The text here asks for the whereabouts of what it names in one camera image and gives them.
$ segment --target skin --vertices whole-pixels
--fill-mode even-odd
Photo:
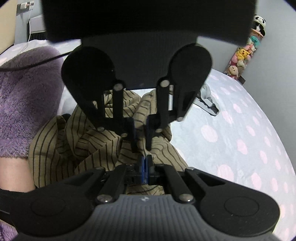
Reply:
[[[27,158],[0,157],[0,188],[16,192],[35,189]]]

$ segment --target beige striped cloth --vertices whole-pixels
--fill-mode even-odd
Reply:
[[[33,139],[28,159],[35,185],[43,187],[98,166],[110,171],[120,164],[136,163],[139,154],[151,154],[155,164],[169,164],[177,171],[184,171],[187,164],[170,143],[169,126],[152,139],[151,151],[145,149],[143,125],[147,116],[157,111],[155,90],[142,98],[132,91],[124,91],[123,99],[124,117],[133,117],[135,122],[139,153],[132,153],[130,142],[113,131],[96,130],[76,106],[67,123],[62,116],[56,116]],[[104,103],[106,117],[112,118],[112,91],[105,95]],[[163,188],[138,185],[128,187],[127,193],[161,195]]]

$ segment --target purple fluffy blanket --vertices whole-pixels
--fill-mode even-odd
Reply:
[[[0,220],[0,241],[10,241],[17,236],[14,227]]]
[[[39,47],[1,67],[26,66],[57,55],[50,46]],[[64,89],[62,63],[59,58],[30,69],[0,72],[0,157],[27,157],[38,130],[56,115]]]

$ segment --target bed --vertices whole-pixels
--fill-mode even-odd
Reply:
[[[58,44],[33,40],[26,50],[46,45],[65,53],[80,45],[80,40]],[[25,46],[22,43],[6,50],[0,55],[0,65]],[[211,116],[193,104],[183,122],[171,124],[172,144],[189,166],[272,196],[281,210],[274,233],[281,240],[292,240],[296,236],[296,176],[278,134],[237,81],[212,70],[206,83],[220,113]],[[148,91],[136,90],[141,96]],[[75,105],[65,88],[58,114],[71,114]]]

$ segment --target headboard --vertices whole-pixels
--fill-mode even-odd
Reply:
[[[17,0],[9,0],[0,8],[0,54],[15,42]]]

